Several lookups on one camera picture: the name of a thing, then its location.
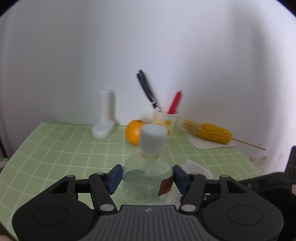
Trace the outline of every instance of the paper cup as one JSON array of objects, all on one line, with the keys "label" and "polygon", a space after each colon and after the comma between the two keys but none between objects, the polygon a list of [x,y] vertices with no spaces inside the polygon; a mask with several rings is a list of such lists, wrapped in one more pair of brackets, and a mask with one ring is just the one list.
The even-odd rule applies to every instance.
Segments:
[{"label": "paper cup", "polygon": [[153,123],[164,126],[168,130],[168,137],[170,137],[180,113],[176,111],[174,115],[169,115],[167,114],[169,107],[161,106],[160,108],[161,112],[153,111]]}]

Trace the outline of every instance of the orange fruit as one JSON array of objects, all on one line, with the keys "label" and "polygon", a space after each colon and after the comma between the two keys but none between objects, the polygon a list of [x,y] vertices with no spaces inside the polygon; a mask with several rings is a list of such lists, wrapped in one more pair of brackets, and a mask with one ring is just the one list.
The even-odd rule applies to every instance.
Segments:
[{"label": "orange fruit", "polygon": [[139,145],[140,131],[142,126],[145,124],[147,124],[147,122],[143,120],[132,120],[126,126],[126,138],[131,144]]}]

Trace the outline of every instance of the brown tape piece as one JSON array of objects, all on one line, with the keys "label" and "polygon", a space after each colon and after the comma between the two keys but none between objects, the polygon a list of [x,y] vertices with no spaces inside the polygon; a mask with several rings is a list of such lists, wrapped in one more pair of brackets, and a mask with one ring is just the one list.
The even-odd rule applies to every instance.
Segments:
[{"label": "brown tape piece", "polygon": [[174,182],[174,176],[173,175],[171,175],[167,179],[163,179],[161,181],[160,188],[159,188],[157,196],[160,196],[160,195],[163,195],[163,194],[169,192],[172,189],[173,182]]}]

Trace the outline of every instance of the bottle neck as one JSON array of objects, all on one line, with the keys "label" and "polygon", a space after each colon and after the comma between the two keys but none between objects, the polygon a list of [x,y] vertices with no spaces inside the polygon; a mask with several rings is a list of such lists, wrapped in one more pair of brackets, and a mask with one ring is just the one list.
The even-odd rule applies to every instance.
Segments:
[{"label": "bottle neck", "polygon": [[157,161],[161,154],[149,154],[147,152],[141,151],[141,156],[147,161]]}]

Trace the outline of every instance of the white wall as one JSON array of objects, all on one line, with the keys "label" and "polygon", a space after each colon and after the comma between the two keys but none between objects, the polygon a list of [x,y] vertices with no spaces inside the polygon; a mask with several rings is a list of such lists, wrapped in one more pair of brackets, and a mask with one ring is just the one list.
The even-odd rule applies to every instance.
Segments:
[{"label": "white wall", "polygon": [[[185,118],[262,144],[264,173],[284,170],[296,144],[296,20],[270,0],[21,0],[0,19],[1,134],[15,151],[41,121],[151,119],[135,73],[162,105],[182,89]],[[246,156],[262,155],[237,145]]]}]

